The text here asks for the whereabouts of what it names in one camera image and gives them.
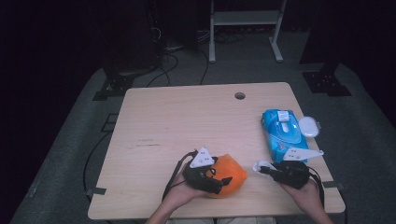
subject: white triangular marker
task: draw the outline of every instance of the white triangular marker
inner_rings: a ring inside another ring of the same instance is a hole
[[[213,164],[215,164],[215,161],[212,159],[207,149],[205,147],[201,147],[201,150],[199,150],[198,154],[192,160],[190,168],[197,168]]]
[[[286,152],[283,157],[284,161],[303,161],[309,158],[314,158],[317,156],[323,156],[324,152],[322,150],[311,150],[304,148],[291,147]]]

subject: dark background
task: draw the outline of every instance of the dark background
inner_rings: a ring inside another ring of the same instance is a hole
[[[233,9],[276,6],[276,1],[237,3]],[[0,4],[0,218],[6,223],[104,55],[117,52],[136,68],[155,65],[161,44],[152,44],[150,26],[162,28],[164,37],[196,44],[195,30],[208,29],[209,1]],[[217,2],[219,8],[229,6]],[[395,9],[384,0],[289,0],[282,25],[288,32],[311,28],[301,63],[336,60],[350,67],[393,125]]]

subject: table hole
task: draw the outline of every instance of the table hole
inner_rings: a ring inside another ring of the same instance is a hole
[[[246,95],[244,93],[242,93],[242,92],[237,92],[235,94],[235,98],[238,99],[238,100],[243,100],[243,99],[245,99],[245,97],[246,97]]]

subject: gray floor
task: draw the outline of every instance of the gray floor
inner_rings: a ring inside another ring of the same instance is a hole
[[[359,78],[342,64],[335,74],[352,96],[329,97],[311,93],[302,72],[316,71],[321,64],[299,64],[305,33],[284,33],[278,44],[285,62],[277,63],[268,43],[269,34],[246,35],[231,45],[217,45],[217,62],[210,64],[204,85],[254,82],[288,82],[305,115],[321,124],[318,146],[325,151],[333,178],[346,188],[349,223],[396,223],[396,132],[362,87]],[[207,53],[208,45],[201,49]],[[200,52],[178,51],[177,67],[168,73],[172,86],[199,85],[206,61]],[[164,57],[163,68],[175,64],[172,57]],[[139,77],[133,88],[144,88],[162,70]],[[11,223],[102,223],[87,216],[89,201],[83,188],[83,171],[87,159],[86,183],[94,188],[110,136],[101,132],[111,113],[118,113],[122,97],[93,101],[100,90],[105,74],[102,69],[78,97],[57,139],[44,161],[26,198]],[[150,87],[166,86],[166,76],[157,78]],[[332,215],[336,223],[344,222],[344,215]],[[111,223],[137,223],[143,220]],[[278,217],[283,223],[312,223],[306,217]]]

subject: orange object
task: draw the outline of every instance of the orange object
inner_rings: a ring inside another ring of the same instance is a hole
[[[209,170],[206,172],[207,176],[217,180],[221,180],[230,176],[233,178],[229,185],[222,187],[219,194],[208,194],[208,196],[211,198],[225,198],[237,192],[248,178],[248,172],[244,170],[229,154],[219,157],[211,168],[215,169],[216,173],[212,174]]]

